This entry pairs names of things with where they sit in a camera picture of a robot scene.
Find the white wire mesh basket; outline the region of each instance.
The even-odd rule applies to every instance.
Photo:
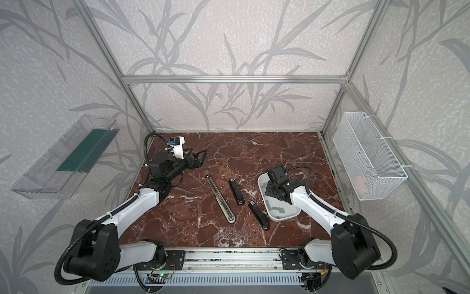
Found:
[[[387,197],[408,175],[365,112],[345,112],[333,142],[359,200]]]

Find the wallpaper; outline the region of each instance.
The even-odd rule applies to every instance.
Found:
[[[153,128],[320,130],[339,84],[135,84]]]
[[[86,0],[128,75],[340,75],[376,0]]]
[[[0,1],[0,292],[65,293],[53,269],[73,227],[117,206],[140,169],[137,113],[69,1]],[[117,136],[69,200],[10,188],[84,114]]]
[[[470,1],[389,7],[353,82],[470,241]]]
[[[441,294],[445,286],[458,294],[470,293],[470,280],[406,182],[383,200],[358,201],[332,140],[342,114],[350,111],[359,109],[346,93],[325,132],[325,141],[341,181],[339,187],[352,203],[353,210],[365,216],[371,227],[388,236],[397,247],[397,261],[387,269],[395,292]],[[387,260],[390,257],[388,245],[379,238],[376,241],[382,259]]]

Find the black mounting plate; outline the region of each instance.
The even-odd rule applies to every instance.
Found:
[[[298,258],[298,250],[297,249],[282,249],[279,253],[281,255],[282,260],[282,268],[284,270],[305,270],[305,268],[300,264]],[[322,270],[325,268],[324,262],[315,262],[314,266],[311,268],[312,270]]]
[[[184,264],[184,250],[165,250],[166,254],[168,254],[167,260],[173,260],[173,262],[168,261],[164,267],[160,270],[182,270]],[[151,267],[155,266],[154,262],[141,262],[135,265],[137,270],[152,270]]]

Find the green mat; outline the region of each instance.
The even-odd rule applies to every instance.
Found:
[[[59,166],[57,171],[89,173],[118,131],[118,129],[92,130]]]

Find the wall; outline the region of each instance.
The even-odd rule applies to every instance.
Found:
[[[352,82],[470,240],[470,2],[402,3],[388,7]],[[326,135],[334,154],[341,111]],[[340,160],[335,164],[355,210],[397,245],[388,270],[397,293],[442,293],[443,286],[470,293],[468,277],[405,183],[384,200],[358,202]]]
[[[53,269],[73,226],[126,198],[145,130],[69,1],[0,1],[0,292],[65,293]],[[69,200],[10,190],[83,114],[114,117],[114,141]]]
[[[376,5],[376,0],[86,2],[127,75],[342,75]],[[134,85],[154,127],[176,131],[320,130],[338,89]]]

